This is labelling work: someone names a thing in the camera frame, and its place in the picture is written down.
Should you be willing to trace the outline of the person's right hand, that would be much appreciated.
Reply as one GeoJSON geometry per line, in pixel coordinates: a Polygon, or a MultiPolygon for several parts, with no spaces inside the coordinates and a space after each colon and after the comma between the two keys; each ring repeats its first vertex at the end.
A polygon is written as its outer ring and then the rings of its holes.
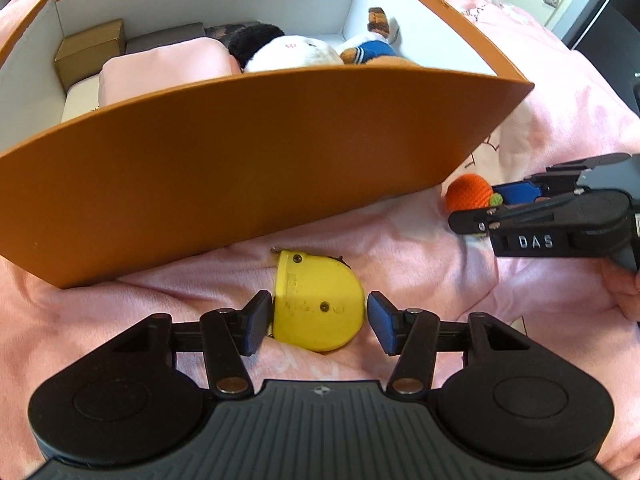
{"type": "Polygon", "coordinates": [[[640,321],[640,281],[639,272],[623,269],[618,264],[603,260],[601,262],[603,283],[613,296],[626,318],[640,321]]]}

